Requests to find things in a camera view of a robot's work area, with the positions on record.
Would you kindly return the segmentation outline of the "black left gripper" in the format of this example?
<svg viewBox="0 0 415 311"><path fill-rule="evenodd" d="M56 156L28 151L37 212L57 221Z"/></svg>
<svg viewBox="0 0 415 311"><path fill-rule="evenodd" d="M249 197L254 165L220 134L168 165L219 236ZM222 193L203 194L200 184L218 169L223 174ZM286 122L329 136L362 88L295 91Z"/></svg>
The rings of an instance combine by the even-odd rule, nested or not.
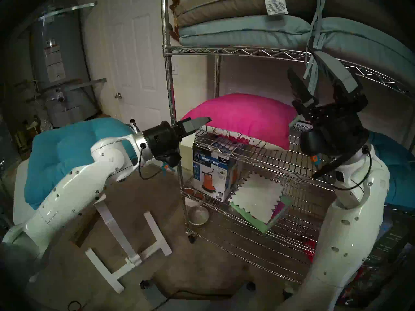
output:
<svg viewBox="0 0 415 311"><path fill-rule="evenodd" d="M181 159L179 142L184 136L195 133L196 130L211 122L210 117L186 118L172 127L167 121L142 132L149 150L155 159Z"/></svg>

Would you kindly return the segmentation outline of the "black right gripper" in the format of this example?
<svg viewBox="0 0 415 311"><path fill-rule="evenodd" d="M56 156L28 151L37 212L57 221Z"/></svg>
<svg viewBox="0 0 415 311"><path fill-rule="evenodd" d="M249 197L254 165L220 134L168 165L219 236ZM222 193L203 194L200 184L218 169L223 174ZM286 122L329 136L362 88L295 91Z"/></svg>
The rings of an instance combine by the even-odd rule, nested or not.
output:
<svg viewBox="0 0 415 311"><path fill-rule="evenodd" d="M335 57L314 51L313 57L322 73L338 90L336 102L317 106L318 99L305 86L292 68L287 77L293 93L292 105L312 128L300 135L302 153L312 156L355 154L367 141L368 130L363 127L358 112L368 105L364 94L358 94L359 84L348 69Z"/></svg>

